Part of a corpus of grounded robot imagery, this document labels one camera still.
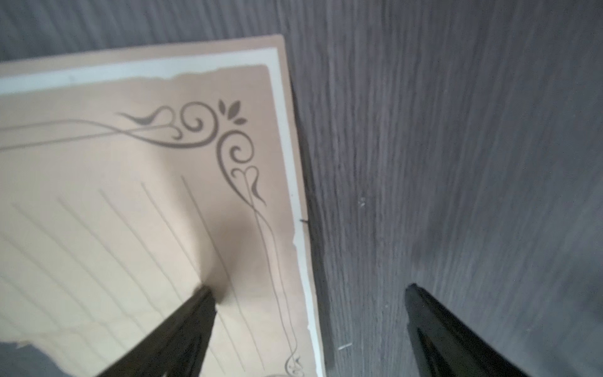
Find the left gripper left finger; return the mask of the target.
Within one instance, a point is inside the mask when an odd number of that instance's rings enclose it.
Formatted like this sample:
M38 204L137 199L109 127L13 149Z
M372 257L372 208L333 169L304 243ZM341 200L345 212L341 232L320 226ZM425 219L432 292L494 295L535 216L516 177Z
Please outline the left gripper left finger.
M207 286L174 311L101 376L199 376L217 315Z

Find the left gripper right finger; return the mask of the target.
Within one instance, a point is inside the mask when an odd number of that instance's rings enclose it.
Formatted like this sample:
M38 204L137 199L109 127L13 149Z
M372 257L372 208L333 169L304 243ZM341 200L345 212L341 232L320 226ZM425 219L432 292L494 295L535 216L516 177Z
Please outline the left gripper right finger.
M419 285L405 289L405 307L419 375L527 376Z

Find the cream letter paper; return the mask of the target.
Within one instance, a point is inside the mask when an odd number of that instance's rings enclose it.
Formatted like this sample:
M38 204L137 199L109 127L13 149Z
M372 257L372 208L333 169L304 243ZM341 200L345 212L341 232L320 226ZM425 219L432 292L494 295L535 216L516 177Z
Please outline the cream letter paper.
M326 373L283 36L1 65L1 341L96 376L200 287L204 376Z

